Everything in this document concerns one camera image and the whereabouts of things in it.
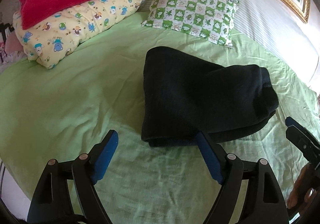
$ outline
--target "folded black clothing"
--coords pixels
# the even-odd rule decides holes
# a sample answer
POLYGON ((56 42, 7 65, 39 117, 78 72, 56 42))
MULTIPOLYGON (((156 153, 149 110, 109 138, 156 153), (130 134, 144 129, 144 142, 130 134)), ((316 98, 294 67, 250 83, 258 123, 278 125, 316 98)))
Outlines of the folded black clothing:
POLYGON ((147 52, 143 88, 141 138, 152 147, 195 145, 199 131, 217 143, 239 139, 279 105, 266 68, 223 67, 163 46, 147 52))

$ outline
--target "silver rivet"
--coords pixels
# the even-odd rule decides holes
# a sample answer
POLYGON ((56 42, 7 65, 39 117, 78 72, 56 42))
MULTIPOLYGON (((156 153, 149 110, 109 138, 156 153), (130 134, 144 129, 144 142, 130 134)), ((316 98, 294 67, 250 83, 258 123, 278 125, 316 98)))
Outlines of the silver rivet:
POLYGON ((48 165, 54 165, 56 163, 56 159, 50 159, 48 161, 48 165))
POLYGON ((228 154, 227 157, 230 159, 230 160, 235 160, 236 159, 236 156, 234 154, 228 154))
POLYGON ((81 154, 81 155, 79 155, 79 159, 80 160, 85 160, 85 159, 87 159, 88 158, 88 154, 81 154))
POLYGON ((267 165, 268 164, 268 161, 266 159, 260 159, 260 163, 263 164, 263 165, 267 165))

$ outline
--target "cartoon print pillow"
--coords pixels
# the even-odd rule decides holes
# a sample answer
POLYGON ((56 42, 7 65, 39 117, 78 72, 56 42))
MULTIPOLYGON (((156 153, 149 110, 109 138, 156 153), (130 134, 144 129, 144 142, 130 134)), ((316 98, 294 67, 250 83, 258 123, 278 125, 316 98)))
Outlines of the cartoon print pillow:
POLYGON ((21 14, 16 12, 13 27, 28 59, 51 69, 80 43, 135 13, 141 1, 90 0, 62 10, 27 30, 22 29, 21 14))
POLYGON ((153 0, 142 26, 172 29, 232 47, 238 0, 153 0))

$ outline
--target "white fluffy fabric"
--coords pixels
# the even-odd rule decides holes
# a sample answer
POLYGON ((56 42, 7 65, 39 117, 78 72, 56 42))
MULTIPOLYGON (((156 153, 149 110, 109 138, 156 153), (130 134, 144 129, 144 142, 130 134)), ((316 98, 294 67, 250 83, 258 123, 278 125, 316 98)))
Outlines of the white fluffy fabric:
POLYGON ((26 57, 26 55, 21 51, 15 51, 9 54, 7 57, 4 57, 3 63, 0 64, 0 73, 2 73, 6 68, 16 63, 18 60, 26 57))

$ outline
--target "yellow pillow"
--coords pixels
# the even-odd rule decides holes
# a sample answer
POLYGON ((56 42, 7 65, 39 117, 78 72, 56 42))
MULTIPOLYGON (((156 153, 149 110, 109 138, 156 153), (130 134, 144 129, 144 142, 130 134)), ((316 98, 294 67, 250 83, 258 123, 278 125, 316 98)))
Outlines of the yellow pillow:
POLYGON ((16 12, 13 27, 28 59, 51 69, 80 43, 135 13, 141 1, 91 0, 62 10, 27 30, 22 30, 21 15, 16 12))

